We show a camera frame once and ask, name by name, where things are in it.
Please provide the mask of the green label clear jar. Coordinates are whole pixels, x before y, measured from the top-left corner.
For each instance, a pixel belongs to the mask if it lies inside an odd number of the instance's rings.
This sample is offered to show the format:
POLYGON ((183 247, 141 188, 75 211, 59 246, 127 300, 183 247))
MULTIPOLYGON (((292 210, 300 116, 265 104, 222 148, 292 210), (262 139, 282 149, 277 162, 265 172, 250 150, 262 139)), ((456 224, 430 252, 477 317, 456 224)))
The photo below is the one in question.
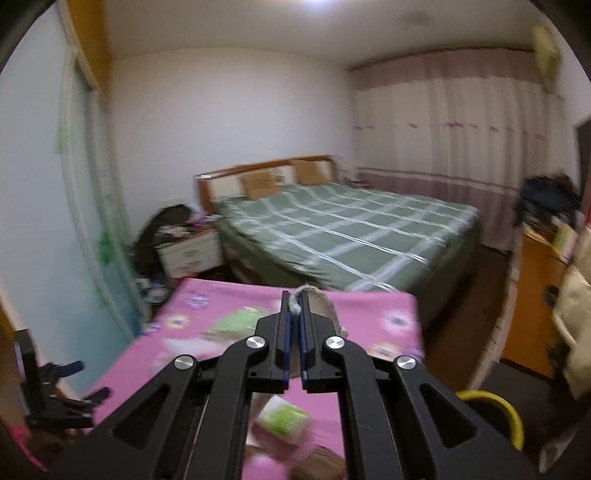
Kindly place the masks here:
POLYGON ((295 445, 308 431, 310 415, 283 397, 273 395, 254 424, 256 428, 280 442, 295 445))

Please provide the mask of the white tissue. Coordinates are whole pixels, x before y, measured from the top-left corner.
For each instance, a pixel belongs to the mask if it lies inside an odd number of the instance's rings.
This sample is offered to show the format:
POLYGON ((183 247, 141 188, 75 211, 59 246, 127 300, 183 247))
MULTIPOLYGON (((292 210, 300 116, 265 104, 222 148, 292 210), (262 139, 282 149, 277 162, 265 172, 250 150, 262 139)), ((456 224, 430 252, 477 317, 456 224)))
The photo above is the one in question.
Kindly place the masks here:
POLYGON ((294 318, 301 315, 301 305, 298 303, 297 296, 294 294, 290 294, 290 297, 288 297, 288 309, 290 309, 290 314, 294 318))

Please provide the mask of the yellow rimmed trash bin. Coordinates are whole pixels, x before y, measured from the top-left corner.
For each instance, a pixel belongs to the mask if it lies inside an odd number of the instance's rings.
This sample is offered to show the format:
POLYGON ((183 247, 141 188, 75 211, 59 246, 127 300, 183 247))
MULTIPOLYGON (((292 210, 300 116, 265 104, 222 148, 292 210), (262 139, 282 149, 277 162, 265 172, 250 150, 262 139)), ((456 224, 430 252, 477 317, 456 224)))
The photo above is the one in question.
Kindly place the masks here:
POLYGON ((485 390, 465 390, 457 392, 456 395, 507 438, 515 449, 523 450, 523 422, 517 410, 506 399, 485 390))

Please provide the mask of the pink floral tablecloth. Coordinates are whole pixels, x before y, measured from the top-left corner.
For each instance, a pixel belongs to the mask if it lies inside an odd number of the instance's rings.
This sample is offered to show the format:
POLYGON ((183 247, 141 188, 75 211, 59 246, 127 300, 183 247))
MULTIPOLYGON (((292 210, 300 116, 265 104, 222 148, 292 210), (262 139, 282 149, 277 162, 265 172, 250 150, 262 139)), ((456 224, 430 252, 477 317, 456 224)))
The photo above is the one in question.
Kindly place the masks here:
MULTIPOLYGON (((410 355, 423 360, 422 327, 413 295, 324 292, 349 339, 371 355, 386 360, 410 355)), ((280 310, 280 297, 280 289, 274 287, 185 280, 143 335, 96 382, 97 387, 110 388, 111 396, 97 409, 94 421, 104 420, 176 356, 215 357, 233 342, 252 335, 256 320, 280 310)), ((338 455, 344 453, 334 394, 305 394, 301 381, 294 379, 283 398, 310 415, 308 431, 295 445, 276 441, 263 431, 249 434, 245 479, 287 479, 290 468, 318 445, 338 455)))

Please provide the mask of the brown cardboard piece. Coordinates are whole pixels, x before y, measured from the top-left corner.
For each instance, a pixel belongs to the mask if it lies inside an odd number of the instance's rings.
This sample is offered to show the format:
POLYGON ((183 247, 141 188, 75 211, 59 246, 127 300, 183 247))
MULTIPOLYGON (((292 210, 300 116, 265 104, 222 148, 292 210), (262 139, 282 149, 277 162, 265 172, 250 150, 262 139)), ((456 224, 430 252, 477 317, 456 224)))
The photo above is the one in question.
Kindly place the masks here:
POLYGON ((342 480, 346 478, 346 462, 324 446, 315 446, 290 468, 290 480, 342 480))

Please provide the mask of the white nightstand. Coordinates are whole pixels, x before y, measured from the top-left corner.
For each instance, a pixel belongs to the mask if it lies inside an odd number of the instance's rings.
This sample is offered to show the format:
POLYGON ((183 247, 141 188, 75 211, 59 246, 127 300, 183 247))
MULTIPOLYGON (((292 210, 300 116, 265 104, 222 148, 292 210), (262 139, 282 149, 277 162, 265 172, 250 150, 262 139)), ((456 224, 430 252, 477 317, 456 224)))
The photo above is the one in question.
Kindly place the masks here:
POLYGON ((156 248, 164 271, 171 279, 195 276, 223 264, 221 242, 215 229, 156 248))

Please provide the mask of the green plaid bed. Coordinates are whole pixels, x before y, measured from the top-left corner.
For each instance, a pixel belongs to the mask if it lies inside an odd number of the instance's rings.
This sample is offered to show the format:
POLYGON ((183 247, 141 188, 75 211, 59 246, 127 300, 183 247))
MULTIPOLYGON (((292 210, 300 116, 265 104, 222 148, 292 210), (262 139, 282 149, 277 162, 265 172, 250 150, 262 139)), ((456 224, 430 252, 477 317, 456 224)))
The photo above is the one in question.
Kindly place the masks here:
POLYGON ((222 239, 276 284, 420 296, 454 282, 481 238, 472 206, 335 183, 214 205, 222 239))

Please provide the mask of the black clothes on nightstand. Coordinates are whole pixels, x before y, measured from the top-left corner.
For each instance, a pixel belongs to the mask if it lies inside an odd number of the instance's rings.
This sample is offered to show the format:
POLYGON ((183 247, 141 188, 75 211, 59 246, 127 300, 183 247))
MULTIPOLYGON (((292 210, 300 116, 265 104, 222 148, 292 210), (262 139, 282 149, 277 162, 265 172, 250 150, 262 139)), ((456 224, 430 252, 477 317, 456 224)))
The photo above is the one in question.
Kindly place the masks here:
POLYGON ((194 210, 185 204, 161 209, 145 225, 133 244, 132 263, 136 273, 149 279, 164 274, 157 248, 188 239, 211 227, 212 223, 212 217, 204 211, 194 210))

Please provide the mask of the left brown pillow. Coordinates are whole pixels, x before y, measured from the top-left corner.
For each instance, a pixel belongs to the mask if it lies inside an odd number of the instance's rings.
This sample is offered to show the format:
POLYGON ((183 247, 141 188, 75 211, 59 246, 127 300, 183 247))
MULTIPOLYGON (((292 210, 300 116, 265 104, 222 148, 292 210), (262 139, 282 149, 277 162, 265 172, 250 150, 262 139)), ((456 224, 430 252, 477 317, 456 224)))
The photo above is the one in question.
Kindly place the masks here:
POLYGON ((270 170, 257 170, 242 174, 240 177, 245 196, 249 200, 273 196, 281 192, 280 184, 270 170))

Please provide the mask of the brown pillow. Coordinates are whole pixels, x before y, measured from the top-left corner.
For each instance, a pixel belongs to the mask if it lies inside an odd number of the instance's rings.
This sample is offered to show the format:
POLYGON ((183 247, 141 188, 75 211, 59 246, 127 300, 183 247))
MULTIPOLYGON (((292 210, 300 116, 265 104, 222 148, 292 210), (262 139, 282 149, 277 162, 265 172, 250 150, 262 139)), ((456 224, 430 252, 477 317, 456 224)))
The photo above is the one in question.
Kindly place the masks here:
POLYGON ((257 170, 242 174, 240 177, 245 196, 249 200, 273 196, 281 192, 280 184, 270 170, 257 170))
POLYGON ((294 167, 297 182, 303 186, 318 186, 329 183, 329 179, 318 167, 318 162, 308 160, 293 160, 291 165, 294 167))

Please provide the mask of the wooden headboard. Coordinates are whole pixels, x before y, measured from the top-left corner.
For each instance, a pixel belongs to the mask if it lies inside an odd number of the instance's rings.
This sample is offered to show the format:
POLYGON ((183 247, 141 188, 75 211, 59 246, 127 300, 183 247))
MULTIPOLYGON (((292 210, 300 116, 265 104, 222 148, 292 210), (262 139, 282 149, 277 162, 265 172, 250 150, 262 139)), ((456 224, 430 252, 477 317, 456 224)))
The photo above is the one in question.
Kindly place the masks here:
POLYGON ((295 162, 310 162, 327 177, 329 182, 339 182, 342 175, 339 165, 329 155, 304 156, 259 163, 242 164, 213 172, 202 173, 193 177, 194 192, 200 207, 208 214, 215 213, 214 203, 218 199, 245 195, 242 178, 252 175, 273 177, 274 183, 280 188, 297 184, 295 162))

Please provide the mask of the right brown pillow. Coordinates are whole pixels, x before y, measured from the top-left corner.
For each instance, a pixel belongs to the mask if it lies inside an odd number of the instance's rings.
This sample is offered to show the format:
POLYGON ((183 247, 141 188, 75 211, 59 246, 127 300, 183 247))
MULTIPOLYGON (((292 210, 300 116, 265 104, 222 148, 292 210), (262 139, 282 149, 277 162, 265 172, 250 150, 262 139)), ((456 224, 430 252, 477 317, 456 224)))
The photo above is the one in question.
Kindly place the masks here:
POLYGON ((297 182, 303 186, 318 186, 329 183, 329 179, 318 167, 318 162, 308 160, 293 160, 291 165, 294 167, 297 182))

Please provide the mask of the orange wooden desk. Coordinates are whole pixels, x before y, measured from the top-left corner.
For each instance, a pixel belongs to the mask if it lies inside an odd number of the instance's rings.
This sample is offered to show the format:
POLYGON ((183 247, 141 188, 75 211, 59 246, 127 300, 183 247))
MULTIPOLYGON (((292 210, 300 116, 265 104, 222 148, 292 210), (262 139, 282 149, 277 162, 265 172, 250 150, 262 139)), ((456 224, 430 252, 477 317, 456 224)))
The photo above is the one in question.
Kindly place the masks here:
POLYGON ((548 351, 558 333, 545 294, 549 286, 561 284, 565 270, 549 241, 527 226, 518 229, 506 303, 510 323, 501 358, 546 378, 554 374, 548 351))

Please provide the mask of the sliding wardrobe door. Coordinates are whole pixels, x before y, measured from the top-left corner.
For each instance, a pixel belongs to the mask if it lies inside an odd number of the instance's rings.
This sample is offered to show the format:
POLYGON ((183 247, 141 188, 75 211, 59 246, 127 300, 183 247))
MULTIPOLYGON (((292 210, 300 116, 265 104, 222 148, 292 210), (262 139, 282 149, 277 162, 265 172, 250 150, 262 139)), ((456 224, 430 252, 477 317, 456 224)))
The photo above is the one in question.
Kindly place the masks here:
POLYGON ((100 303, 130 341, 141 333, 149 311, 131 263, 106 101, 91 88, 73 53, 62 75, 58 146, 83 258, 100 303))

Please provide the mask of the cream puffer jacket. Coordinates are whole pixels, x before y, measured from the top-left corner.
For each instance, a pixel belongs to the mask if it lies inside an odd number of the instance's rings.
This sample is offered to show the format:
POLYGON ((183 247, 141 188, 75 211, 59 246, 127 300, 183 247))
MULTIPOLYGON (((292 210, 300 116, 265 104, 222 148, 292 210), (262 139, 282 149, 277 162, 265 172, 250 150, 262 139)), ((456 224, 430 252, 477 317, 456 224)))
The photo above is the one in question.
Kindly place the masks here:
POLYGON ((590 392, 590 283, 571 264, 563 277, 552 318, 562 340, 569 347, 564 377, 575 398, 590 392))

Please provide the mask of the pink striped curtain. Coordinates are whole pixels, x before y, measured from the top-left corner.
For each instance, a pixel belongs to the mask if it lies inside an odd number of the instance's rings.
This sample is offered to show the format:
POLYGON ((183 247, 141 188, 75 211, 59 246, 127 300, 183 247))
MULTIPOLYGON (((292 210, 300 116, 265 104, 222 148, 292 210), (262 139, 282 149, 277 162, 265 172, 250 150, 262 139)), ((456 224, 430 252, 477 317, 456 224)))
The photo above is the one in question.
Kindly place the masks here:
POLYGON ((514 243, 520 189, 551 171, 562 102, 532 53, 459 49, 356 68, 356 171, 382 190, 477 208, 483 243, 514 243))

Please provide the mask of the dark clothes pile on desk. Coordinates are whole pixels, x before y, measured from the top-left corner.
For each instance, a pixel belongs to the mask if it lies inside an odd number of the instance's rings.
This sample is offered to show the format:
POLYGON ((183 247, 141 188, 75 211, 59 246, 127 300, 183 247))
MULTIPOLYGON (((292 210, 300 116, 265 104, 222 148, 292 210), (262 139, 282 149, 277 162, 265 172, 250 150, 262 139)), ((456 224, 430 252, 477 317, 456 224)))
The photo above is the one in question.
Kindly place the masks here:
POLYGON ((575 228, 581 195, 569 176, 539 175, 526 178, 513 208, 515 227, 529 225, 540 231, 553 228, 553 218, 575 228))

